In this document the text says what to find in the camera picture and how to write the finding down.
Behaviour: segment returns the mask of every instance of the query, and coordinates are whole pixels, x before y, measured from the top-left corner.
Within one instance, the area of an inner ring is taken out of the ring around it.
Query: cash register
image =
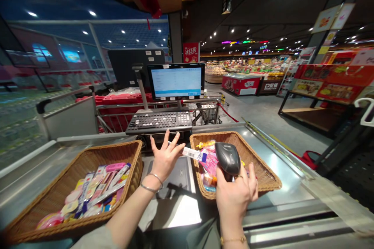
[[[144,92],[140,72],[134,68],[140,90]],[[126,134],[141,135],[192,130],[192,120],[188,107],[182,107],[183,99],[200,99],[204,95],[204,63],[163,64],[147,66],[153,100],[177,101],[172,108],[145,108],[138,110],[131,119]]]

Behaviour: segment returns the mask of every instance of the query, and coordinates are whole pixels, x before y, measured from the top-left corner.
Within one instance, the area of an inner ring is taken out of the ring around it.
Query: sleeve
[[[106,226],[99,227],[84,235],[71,249],[119,249],[113,243],[112,234]]]

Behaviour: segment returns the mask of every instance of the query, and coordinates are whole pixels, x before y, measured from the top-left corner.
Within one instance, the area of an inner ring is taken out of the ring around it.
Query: neon sign
[[[268,43],[269,41],[252,41],[252,40],[249,40],[249,41],[243,41],[243,42],[240,42],[240,41],[223,41],[221,42],[221,44],[251,44],[251,43]]]

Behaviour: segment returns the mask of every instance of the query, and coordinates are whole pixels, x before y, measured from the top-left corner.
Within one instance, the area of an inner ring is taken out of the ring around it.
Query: red rope barrier
[[[230,115],[229,115],[229,113],[227,113],[227,111],[225,110],[225,109],[223,109],[223,107],[222,107],[222,105],[221,105],[221,103],[219,103],[219,106],[222,108],[222,110],[230,117],[230,118],[232,118],[233,120],[234,120],[234,122],[236,122],[236,123],[238,123],[239,121],[238,120],[236,120],[236,119],[234,119],[233,117],[231,117]]]

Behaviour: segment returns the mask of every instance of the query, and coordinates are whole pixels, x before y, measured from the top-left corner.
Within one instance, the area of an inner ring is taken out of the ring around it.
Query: checkout counter
[[[250,248],[374,248],[374,215],[330,181],[309,169],[250,123],[194,126],[192,133],[237,131],[279,176],[283,187],[251,203],[243,220]],[[9,224],[82,150],[135,140],[125,133],[59,137],[0,172],[0,211]],[[187,135],[183,140],[189,143]],[[153,156],[142,151],[143,176]],[[190,158],[180,158],[146,209],[142,231],[198,225],[213,215],[205,204]],[[68,248],[72,240],[20,244],[16,248]]]

